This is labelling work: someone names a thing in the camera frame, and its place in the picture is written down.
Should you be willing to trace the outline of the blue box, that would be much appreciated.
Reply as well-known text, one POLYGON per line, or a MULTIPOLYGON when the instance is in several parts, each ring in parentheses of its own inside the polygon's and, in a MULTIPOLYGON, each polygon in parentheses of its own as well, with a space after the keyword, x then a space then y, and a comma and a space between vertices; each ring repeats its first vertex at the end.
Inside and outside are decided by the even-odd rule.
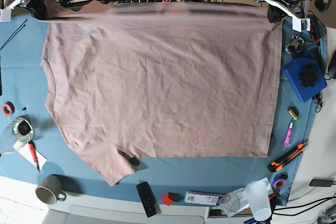
POLYGON ((283 71, 302 103, 312 99, 327 87, 318 61, 312 51, 291 60, 283 67, 283 71))

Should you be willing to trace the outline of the orange black utility knife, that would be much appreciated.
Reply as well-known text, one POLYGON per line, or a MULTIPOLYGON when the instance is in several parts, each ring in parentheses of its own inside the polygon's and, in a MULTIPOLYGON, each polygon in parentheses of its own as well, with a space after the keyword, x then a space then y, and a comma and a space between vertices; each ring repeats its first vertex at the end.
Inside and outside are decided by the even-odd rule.
POLYGON ((308 145, 308 142, 298 144, 297 146, 292 148, 290 151, 288 151, 286 154, 284 154, 282 157, 271 162, 267 166, 267 169, 271 173, 280 171, 282 168, 284 168, 290 162, 292 162, 300 153, 302 153, 305 150, 307 145, 308 145))

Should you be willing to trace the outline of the orange black tool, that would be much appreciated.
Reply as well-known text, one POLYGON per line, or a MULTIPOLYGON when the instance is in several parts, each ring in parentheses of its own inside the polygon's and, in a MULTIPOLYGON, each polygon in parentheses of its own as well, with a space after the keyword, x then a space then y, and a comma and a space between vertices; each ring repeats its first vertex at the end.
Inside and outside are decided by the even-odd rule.
POLYGON ((310 18, 310 35, 313 43, 317 43, 321 39, 319 21, 315 15, 309 15, 310 18))

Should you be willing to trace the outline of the white barcode device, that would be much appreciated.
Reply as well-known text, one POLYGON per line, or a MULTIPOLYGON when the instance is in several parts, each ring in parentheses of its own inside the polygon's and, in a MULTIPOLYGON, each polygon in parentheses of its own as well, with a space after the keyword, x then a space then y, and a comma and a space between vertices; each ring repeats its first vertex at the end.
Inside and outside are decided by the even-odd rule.
POLYGON ((223 194, 187 191, 184 202, 187 204, 218 206, 223 197, 223 194))

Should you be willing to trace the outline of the translucent plastic cup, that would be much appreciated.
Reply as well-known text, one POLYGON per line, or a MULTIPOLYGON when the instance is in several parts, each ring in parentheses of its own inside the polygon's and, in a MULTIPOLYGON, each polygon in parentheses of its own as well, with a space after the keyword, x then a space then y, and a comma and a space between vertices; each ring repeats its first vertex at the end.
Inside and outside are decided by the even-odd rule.
POLYGON ((260 180, 251 182, 244 192, 253 218, 258 222, 267 220, 271 216, 271 206, 266 184, 260 180))

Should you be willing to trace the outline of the red tape roll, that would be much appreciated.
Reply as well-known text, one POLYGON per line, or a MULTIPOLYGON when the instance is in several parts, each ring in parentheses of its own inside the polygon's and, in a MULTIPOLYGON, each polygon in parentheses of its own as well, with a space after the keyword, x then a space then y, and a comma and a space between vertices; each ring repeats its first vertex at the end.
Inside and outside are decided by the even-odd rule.
POLYGON ((15 112, 15 108, 11 102, 2 105, 2 111, 5 116, 11 116, 15 112))

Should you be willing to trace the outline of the grey ceramic mug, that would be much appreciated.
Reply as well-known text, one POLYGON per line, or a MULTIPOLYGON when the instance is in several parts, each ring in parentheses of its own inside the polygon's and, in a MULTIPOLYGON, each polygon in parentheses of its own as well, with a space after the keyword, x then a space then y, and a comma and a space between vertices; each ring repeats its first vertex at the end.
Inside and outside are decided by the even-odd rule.
POLYGON ((35 189, 37 198, 47 204, 54 205, 58 201, 65 201, 67 195, 62 190, 60 179, 56 175, 47 176, 35 189))

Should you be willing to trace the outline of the black knob on box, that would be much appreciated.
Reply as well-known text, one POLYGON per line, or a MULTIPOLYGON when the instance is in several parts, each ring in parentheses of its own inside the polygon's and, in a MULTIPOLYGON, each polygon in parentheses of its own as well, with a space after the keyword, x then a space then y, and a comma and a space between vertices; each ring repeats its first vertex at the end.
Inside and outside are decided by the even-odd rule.
POLYGON ((318 74, 314 65, 306 65, 303 67, 302 71, 299 73, 298 78, 301 85, 306 87, 314 87, 315 82, 318 79, 318 74))

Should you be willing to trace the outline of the white paper note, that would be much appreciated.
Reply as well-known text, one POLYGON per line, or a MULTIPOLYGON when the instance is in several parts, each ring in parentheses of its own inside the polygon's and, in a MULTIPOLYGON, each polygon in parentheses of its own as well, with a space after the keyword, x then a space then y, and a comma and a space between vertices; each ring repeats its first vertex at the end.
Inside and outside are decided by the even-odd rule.
POLYGON ((18 150, 20 155, 33 164, 40 172, 47 159, 38 152, 33 144, 30 142, 18 150))

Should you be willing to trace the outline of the metal clamp tool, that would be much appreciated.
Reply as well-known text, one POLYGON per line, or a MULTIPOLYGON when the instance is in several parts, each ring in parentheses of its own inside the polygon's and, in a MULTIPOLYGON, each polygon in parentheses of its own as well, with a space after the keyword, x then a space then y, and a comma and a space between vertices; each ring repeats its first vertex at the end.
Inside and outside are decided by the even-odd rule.
POLYGON ((285 46, 285 51, 293 58, 298 58, 297 49, 304 44, 300 35, 292 35, 292 40, 285 46))

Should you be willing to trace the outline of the red cube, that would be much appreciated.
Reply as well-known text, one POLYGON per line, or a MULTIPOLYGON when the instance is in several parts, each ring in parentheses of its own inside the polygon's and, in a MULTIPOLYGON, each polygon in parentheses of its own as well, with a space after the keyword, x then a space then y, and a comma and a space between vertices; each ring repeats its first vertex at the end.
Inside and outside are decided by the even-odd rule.
POLYGON ((173 193, 166 193, 162 196, 162 203, 170 206, 175 202, 175 195, 173 193))

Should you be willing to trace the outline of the purple tape roll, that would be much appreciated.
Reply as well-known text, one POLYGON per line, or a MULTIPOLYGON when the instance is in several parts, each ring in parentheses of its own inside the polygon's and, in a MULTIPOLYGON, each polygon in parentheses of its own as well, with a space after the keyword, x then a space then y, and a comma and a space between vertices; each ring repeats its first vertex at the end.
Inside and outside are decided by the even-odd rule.
POLYGON ((288 175, 287 174, 280 174, 280 175, 277 175, 274 179, 273 179, 273 188, 275 189, 281 189, 283 188, 286 183, 287 183, 287 178, 288 178, 288 175))

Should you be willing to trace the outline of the red pen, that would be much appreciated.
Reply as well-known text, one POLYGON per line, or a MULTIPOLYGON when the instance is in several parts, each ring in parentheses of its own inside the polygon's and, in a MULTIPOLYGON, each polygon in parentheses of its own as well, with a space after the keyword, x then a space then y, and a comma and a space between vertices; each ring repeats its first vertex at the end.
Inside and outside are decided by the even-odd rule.
POLYGON ((40 171, 40 168, 39 168, 39 162, 38 162, 38 158, 37 158, 37 155, 36 155, 36 150, 35 150, 35 146, 34 146, 33 141, 29 141, 29 142, 28 142, 28 147, 29 147, 31 156, 32 156, 32 158, 33 158, 33 162, 34 162, 34 164, 35 164, 37 170, 40 171))

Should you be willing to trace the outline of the black remote control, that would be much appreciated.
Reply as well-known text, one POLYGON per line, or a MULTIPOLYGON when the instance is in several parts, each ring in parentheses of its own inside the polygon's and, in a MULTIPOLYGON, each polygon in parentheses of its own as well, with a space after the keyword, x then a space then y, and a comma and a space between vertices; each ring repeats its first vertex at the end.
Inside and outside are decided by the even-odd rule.
POLYGON ((149 184, 147 182, 142 182, 139 183, 136 188, 146 216, 150 218, 156 215, 155 201, 149 184))

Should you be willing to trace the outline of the dusty pink T-shirt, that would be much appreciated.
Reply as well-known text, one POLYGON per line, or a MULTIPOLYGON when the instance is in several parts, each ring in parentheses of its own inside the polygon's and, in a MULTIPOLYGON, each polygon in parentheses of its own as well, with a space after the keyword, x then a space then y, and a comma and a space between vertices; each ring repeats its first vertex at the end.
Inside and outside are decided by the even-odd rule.
POLYGON ((282 23, 264 8, 45 4, 46 108, 109 185, 132 157, 267 156, 282 23))

